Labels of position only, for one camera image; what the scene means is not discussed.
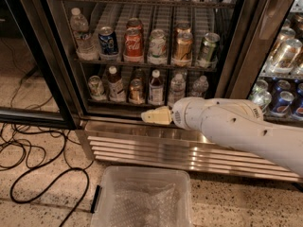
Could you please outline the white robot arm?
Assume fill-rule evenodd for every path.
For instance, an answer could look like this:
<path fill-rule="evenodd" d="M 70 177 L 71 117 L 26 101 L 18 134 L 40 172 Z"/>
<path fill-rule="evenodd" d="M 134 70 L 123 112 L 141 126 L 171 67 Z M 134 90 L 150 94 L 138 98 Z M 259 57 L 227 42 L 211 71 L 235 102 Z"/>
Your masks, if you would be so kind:
<path fill-rule="evenodd" d="M 198 131 L 217 145 L 254 153 L 303 176 L 303 129 L 264 121 L 261 108 L 250 100 L 185 97 L 141 118 Z"/>

